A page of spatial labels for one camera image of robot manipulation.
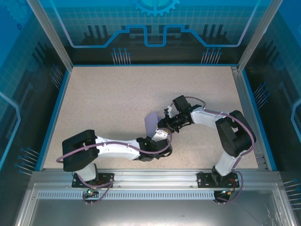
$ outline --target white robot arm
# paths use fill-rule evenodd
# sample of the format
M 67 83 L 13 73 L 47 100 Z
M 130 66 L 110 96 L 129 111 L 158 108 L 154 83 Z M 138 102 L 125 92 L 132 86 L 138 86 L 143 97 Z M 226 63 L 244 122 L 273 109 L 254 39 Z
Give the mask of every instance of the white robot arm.
M 159 127 L 179 132 L 183 126 L 195 123 L 217 129 L 224 148 L 222 157 L 212 169 L 212 177 L 218 183 L 235 169 L 242 155 L 251 151 L 256 137 L 249 124 L 240 111 L 219 113 L 200 105 L 191 106 L 184 96 L 176 98 L 173 103 L 179 113 L 172 117 L 171 106 L 168 106 L 165 109 L 165 118 L 158 123 Z
M 110 140 L 95 136 L 94 130 L 86 130 L 63 141 L 64 155 L 57 159 L 57 162 L 63 159 L 64 171 L 75 172 L 83 181 L 90 181 L 97 175 L 92 163 L 97 157 L 151 161 L 170 155 L 171 139 L 168 142 L 167 136 L 166 131 L 157 129 L 152 138 Z
M 97 157 L 139 161 L 167 157 L 172 153 L 172 137 L 170 141 L 167 139 L 169 133 L 179 132 L 179 129 L 187 125 L 202 124 L 217 129 L 224 149 L 221 159 L 212 168 L 212 179 L 218 184 L 232 172 L 241 156 L 251 151 L 256 141 L 254 133 L 239 111 L 209 111 L 200 105 L 191 106 L 184 96 L 174 99 L 173 104 L 179 113 L 172 116 L 171 106 L 165 109 L 165 118 L 158 122 L 159 129 L 153 137 L 129 141 L 109 140 L 97 137 L 94 130 L 86 130 L 63 141 L 63 156 L 57 162 L 63 163 L 64 171 L 76 172 L 84 181 L 90 181 L 97 174 L 95 165 L 92 164 Z

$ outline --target work surface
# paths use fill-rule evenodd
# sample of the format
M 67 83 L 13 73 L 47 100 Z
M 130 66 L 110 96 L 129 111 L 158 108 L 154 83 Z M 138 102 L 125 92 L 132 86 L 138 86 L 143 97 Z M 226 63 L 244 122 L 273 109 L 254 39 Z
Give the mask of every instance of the work surface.
M 74 67 L 44 168 L 63 168 L 55 161 L 62 141 L 87 129 L 108 139 L 145 137 L 144 117 L 153 111 L 163 117 L 163 109 L 180 95 L 203 99 L 209 110 L 242 111 L 230 67 Z M 196 124 L 174 133 L 172 147 L 172 155 L 151 162 L 98 158 L 95 163 L 115 169 L 210 169 L 223 152 L 217 130 Z M 238 168 L 257 168 L 254 153 Z

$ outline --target enclosure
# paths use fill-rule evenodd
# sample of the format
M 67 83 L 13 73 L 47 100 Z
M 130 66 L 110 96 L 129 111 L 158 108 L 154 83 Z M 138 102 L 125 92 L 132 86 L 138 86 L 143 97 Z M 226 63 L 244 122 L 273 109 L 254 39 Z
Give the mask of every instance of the enclosure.
M 1 225 L 299 225 L 300 10 L 297 0 L 0 0 Z M 114 183 L 85 206 L 86 189 L 55 161 L 62 142 L 87 129 L 145 137 L 144 118 L 164 117 L 180 95 L 239 110 L 252 128 L 235 202 L 199 188 L 223 147 L 216 130 L 190 125 L 166 158 L 96 159 Z

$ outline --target blue wall panel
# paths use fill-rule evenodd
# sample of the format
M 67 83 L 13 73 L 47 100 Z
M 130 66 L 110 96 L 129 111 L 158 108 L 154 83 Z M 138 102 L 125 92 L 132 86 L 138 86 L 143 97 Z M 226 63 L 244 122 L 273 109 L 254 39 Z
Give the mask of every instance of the blue wall panel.
M 66 68 L 25 0 L 0 0 L 0 32 L 0 224 L 6 226 L 22 203 Z
M 246 66 L 284 181 L 301 180 L 301 2 L 284 0 Z
M 235 64 L 270 0 L 43 0 L 74 64 Z

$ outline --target blue trim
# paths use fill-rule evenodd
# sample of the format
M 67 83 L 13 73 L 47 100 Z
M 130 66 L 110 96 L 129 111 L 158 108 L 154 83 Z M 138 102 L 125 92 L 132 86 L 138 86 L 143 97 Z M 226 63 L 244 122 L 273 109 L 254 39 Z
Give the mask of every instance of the blue trim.
M 19 128 L 19 125 L 21 123 L 21 115 L 20 115 L 20 110 L 19 110 L 19 106 L 14 102 L 14 100 L 12 99 L 9 99 L 4 93 L 0 92 L 0 97 L 2 97 L 4 100 L 6 100 L 9 105 L 11 105 L 15 111 L 16 111 L 16 114 L 17 114 L 17 122 L 15 124 L 15 127 L 14 127 L 14 130 L 13 132 L 11 133 L 10 135 L 10 138 L 8 140 L 8 144 L 6 145 L 5 149 L 4 149 L 4 152 L 3 152 L 3 155 L 1 157 L 1 160 L 0 160 L 0 171 L 2 169 L 2 166 L 3 166 L 3 163 L 8 155 L 8 152 L 9 152 L 9 149 L 13 143 L 13 140 L 15 138 L 15 135 L 17 133 L 17 130 Z
M 116 66 L 130 66 L 130 67 L 139 67 L 139 66 L 234 66 L 237 64 L 220 64 L 220 65 L 203 65 L 203 64 L 157 64 L 157 65 L 74 65 L 74 67 L 116 67 Z
M 50 145 L 50 141 L 51 141 L 54 129 L 55 129 L 55 124 L 56 124 L 58 115 L 60 113 L 61 106 L 62 106 L 62 103 L 63 103 L 63 99 L 64 99 L 64 96 L 65 96 L 65 93 L 66 93 L 66 90 L 67 90 L 67 85 L 68 85 L 68 82 L 69 82 L 69 79 L 70 79 L 70 75 L 71 75 L 71 73 L 66 71 L 63 82 L 62 82 L 62 86 L 61 86 L 62 89 L 60 89 L 60 92 L 58 93 L 57 100 L 56 100 L 56 103 L 55 103 L 55 107 L 53 109 L 52 116 L 51 116 L 51 119 L 50 119 L 50 123 L 49 123 L 48 129 L 47 129 L 47 132 L 46 132 L 46 135 L 45 135 L 45 139 L 44 139 L 44 142 L 43 142 L 43 145 L 42 145 L 42 148 L 41 148 L 41 152 L 40 152 L 38 162 L 37 162 L 37 165 L 36 165 L 36 168 L 35 168 L 36 171 L 40 171 L 43 168 L 43 165 L 44 165 L 44 162 L 45 162 L 45 159 L 46 159 L 46 154 L 47 154 L 47 151 L 48 151 L 48 148 L 49 148 L 49 145 Z
M 296 134 L 300 140 L 300 143 L 301 143 L 301 133 L 300 133 L 300 130 L 297 126 L 297 123 L 295 121 L 295 115 L 296 115 L 296 110 L 297 110 L 297 107 L 301 105 L 301 98 L 299 100 L 297 100 L 294 104 L 293 104 L 293 109 L 292 109 L 292 115 L 291 115 L 291 121 L 292 121 L 292 124 L 293 124 L 293 127 L 296 131 Z
M 252 89 L 251 89 L 251 86 L 250 86 L 250 83 L 249 83 L 249 80 L 248 80 L 248 77 L 246 75 L 245 70 L 243 70 L 243 77 L 245 79 L 246 87 L 247 87 L 247 90 L 248 90 L 248 93 L 249 93 L 249 96 L 250 96 L 250 99 L 251 99 L 251 102 L 252 102 L 252 105 L 253 105 L 253 109 L 254 109 L 254 112 L 255 112 L 256 119 L 258 121 L 261 136 L 262 136 L 265 148 L 267 150 L 269 163 L 271 165 L 272 171 L 277 171 L 277 167 L 276 167 L 275 160 L 274 160 L 274 157 L 273 157 L 273 154 L 272 154 L 272 151 L 271 151 L 271 147 L 269 146 L 268 138 L 267 138 L 267 135 L 265 133 L 263 123 L 261 121 L 261 117 L 259 115 L 259 111 L 258 111 L 258 108 L 256 106 L 256 102 L 255 102 L 255 99 L 254 99 L 254 96 L 253 96 L 253 92 L 252 92 Z
M 166 40 L 167 40 L 167 29 L 168 28 L 180 28 L 181 29 L 181 32 L 185 32 L 185 33 L 191 33 L 192 35 L 195 36 L 195 38 L 200 42 L 202 43 L 202 45 L 204 45 L 205 47 L 238 47 L 240 46 L 241 42 L 243 41 L 243 38 L 249 28 L 249 25 L 254 17 L 254 14 L 261 2 L 261 0 L 258 0 L 257 4 L 255 5 L 253 11 L 252 11 L 252 14 L 250 15 L 250 18 L 248 20 L 248 22 L 246 23 L 246 26 L 240 36 L 240 39 L 238 41 L 237 44 L 206 44 L 205 41 L 196 33 L 195 30 L 193 29 L 185 29 L 185 25 L 184 24 L 168 24 L 168 25 L 165 25 L 164 29 L 163 29 L 163 42 L 162 44 L 149 44 L 148 43 L 148 35 L 147 35 L 147 28 L 145 25 L 142 25 L 142 24 L 128 24 L 126 25 L 126 29 L 125 30 L 117 30 L 110 38 L 109 40 L 104 44 L 104 45 L 74 45 L 72 40 L 71 40 L 71 37 L 70 35 L 68 34 L 67 32 L 67 29 L 62 21 L 62 18 L 60 17 L 60 14 L 58 13 L 55 5 L 54 5 L 54 2 L 53 0 L 50 1 L 51 2 L 51 5 L 53 7 L 53 10 L 57 16 L 57 19 L 58 21 L 60 22 L 61 26 L 62 26 L 62 29 L 66 35 L 66 38 L 68 40 L 68 42 L 70 43 L 70 45 L 73 47 L 73 48 L 106 48 L 119 34 L 122 34 L 122 33 L 130 33 L 130 29 L 131 28 L 142 28 L 143 29 L 143 34 L 144 34 L 144 44 L 145 46 L 147 47 L 163 47 L 166 45 Z

